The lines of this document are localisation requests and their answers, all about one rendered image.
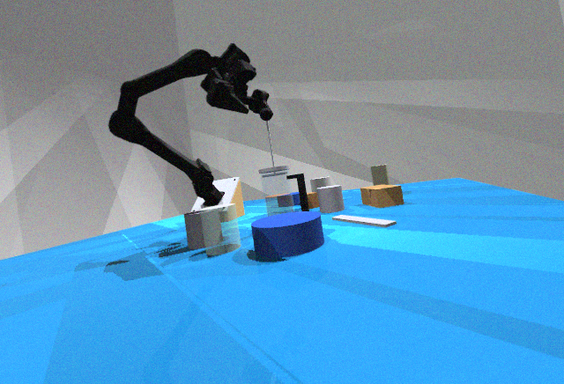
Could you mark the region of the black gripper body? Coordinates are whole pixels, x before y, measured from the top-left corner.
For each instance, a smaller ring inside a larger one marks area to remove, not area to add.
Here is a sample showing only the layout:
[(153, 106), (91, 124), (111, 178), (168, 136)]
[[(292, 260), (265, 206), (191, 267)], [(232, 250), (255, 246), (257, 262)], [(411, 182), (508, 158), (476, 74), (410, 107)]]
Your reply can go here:
[[(223, 76), (224, 77), (224, 76)], [(229, 84), (223, 77), (220, 79), (213, 79), (210, 83), (206, 94), (206, 101), (207, 103), (212, 106), (216, 107), (216, 103), (219, 97), (219, 93), (223, 84)], [(255, 89), (251, 96), (247, 96), (248, 87), (242, 85), (240, 83), (236, 83), (233, 85), (235, 95), (242, 101), (244, 105), (249, 105), (249, 110), (254, 111), (256, 107), (256, 103), (262, 93), (266, 93), (269, 98), (269, 93), (263, 90)]]

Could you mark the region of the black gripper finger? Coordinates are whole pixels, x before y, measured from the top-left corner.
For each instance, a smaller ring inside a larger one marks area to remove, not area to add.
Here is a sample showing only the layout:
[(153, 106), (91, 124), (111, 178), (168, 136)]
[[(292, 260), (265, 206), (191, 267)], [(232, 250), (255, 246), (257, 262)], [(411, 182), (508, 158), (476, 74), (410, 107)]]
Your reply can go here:
[(261, 92), (261, 95), (258, 99), (258, 102), (256, 103), (256, 107), (255, 107), (253, 113), (260, 114), (260, 111), (263, 108), (265, 108), (265, 107), (270, 108), (269, 105), (266, 102), (267, 99), (268, 99), (268, 95), (266, 93)]
[(235, 95), (234, 87), (228, 84), (222, 85), (216, 107), (244, 114), (249, 112), (249, 109)]

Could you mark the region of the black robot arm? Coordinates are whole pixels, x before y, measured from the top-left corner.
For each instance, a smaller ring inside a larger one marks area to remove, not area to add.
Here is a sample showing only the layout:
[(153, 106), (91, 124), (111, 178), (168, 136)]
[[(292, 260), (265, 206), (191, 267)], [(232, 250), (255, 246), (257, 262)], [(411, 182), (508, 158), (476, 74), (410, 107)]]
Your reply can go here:
[[(215, 69), (216, 68), (216, 69)], [(208, 74), (209, 73), (209, 74)], [(228, 75), (227, 75), (227, 74)], [(212, 171), (199, 158), (188, 159), (174, 147), (155, 136), (135, 116), (137, 101), (141, 96), (172, 84), (183, 78), (192, 78), (208, 74), (201, 87), (206, 92), (213, 79), (223, 77), (229, 85), (240, 83), (246, 85), (256, 75), (256, 68), (250, 65), (248, 56), (234, 43), (230, 43), (221, 56), (211, 56), (203, 49), (194, 48), (175, 62), (145, 74), (139, 78), (125, 81), (120, 88), (120, 99), (117, 110), (109, 121), (112, 135), (129, 142), (143, 145), (167, 162), (178, 167), (191, 180), (196, 195), (204, 199), (204, 206), (216, 206), (225, 194), (212, 184)]]

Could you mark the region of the white cylinder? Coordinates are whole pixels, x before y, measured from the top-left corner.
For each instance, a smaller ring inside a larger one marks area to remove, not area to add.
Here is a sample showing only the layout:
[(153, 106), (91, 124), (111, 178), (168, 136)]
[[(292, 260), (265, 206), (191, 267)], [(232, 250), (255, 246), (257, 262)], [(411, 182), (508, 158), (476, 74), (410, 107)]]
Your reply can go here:
[(310, 180), (311, 190), (312, 192), (317, 193), (317, 188), (328, 187), (331, 186), (330, 177), (323, 177), (323, 178), (316, 178)]

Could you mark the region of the white flat bar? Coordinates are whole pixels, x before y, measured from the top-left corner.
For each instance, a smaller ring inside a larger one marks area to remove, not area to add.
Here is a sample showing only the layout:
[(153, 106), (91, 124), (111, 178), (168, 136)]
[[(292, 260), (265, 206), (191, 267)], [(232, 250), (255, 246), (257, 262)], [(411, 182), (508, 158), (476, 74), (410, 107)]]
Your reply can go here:
[(361, 225), (371, 225), (371, 226), (382, 227), (382, 228), (387, 228), (397, 224), (397, 221), (383, 220), (377, 218), (362, 218), (362, 217), (354, 217), (354, 216), (346, 216), (346, 215), (339, 215), (332, 217), (332, 220), (361, 224)]

